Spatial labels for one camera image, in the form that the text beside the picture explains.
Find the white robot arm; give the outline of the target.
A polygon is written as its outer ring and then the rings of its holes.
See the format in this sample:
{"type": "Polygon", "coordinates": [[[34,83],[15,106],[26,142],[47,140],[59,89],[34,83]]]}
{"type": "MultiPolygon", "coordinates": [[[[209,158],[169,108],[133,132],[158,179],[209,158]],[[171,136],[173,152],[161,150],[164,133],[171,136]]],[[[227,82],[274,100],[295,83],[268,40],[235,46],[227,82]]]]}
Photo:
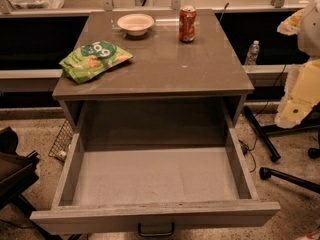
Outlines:
{"type": "Polygon", "coordinates": [[[277,31],[297,35],[298,49],[309,56],[301,66],[289,69],[285,94],[275,116],[280,128],[293,128],[320,103],[320,0],[312,0],[282,21],[277,31]]]}

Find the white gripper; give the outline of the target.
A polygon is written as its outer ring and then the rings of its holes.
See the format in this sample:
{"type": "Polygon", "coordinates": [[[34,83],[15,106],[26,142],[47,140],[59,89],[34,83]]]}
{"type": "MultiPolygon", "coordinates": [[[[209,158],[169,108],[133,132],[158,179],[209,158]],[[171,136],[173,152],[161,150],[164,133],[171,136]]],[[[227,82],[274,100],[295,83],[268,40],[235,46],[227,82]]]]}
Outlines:
{"type": "MultiPolygon", "coordinates": [[[[282,21],[277,32],[296,35],[304,10],[282,21]]],[[[284,129],[299,125],[320,102],[320,58],[312,57],[303,65],[293,65],[288,72],[285,94],[277,108],[275,124],[284,129]]]]}

